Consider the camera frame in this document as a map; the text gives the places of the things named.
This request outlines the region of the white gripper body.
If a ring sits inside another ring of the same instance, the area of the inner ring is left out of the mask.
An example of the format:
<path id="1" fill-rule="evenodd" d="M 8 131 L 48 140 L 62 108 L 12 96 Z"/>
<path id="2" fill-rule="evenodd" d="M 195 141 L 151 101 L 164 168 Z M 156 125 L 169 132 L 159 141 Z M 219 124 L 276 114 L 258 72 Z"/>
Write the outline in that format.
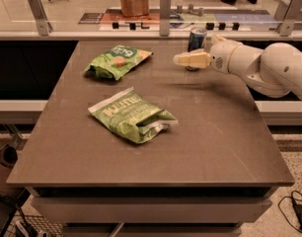
<path id="1" fill-rule="evenodd" d="M 239 41 L 225 39 L 219 35 L 213 35 L 211 37 L 210 47 L 210 65 L 211 67 L 224 74 L 237 74 L 238 67 L 234 63 L 234 52 L 241 46 Z"/>

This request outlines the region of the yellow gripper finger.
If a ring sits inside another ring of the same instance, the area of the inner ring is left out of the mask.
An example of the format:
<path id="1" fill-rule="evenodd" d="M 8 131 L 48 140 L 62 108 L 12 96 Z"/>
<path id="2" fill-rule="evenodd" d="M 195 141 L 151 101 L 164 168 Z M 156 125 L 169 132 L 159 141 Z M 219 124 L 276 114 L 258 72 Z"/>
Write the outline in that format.
<path id="1" fill-rule="evenodd" d="M 191 52 L 176 54 L 173 58 L 175 64 L 198 69 L 207 68 L 211 63 L 211 56 L 203 48 Z"/>

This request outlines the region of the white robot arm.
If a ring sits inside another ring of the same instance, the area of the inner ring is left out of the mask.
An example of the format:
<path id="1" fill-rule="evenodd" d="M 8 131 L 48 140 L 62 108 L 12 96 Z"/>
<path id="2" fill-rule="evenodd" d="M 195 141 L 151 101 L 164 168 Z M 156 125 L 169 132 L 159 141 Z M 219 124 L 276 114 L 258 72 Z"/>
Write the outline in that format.
<path id="1" fill-rule="evenodd" d="M 175 64 L 238 76 L 253 90 L 281 98 L 292 92 L 302 101 L 302 52 L 291 44 L 275 42 L 265 49 L 212 36 L 209 52 L 199 48 L 176 54 Z"/>

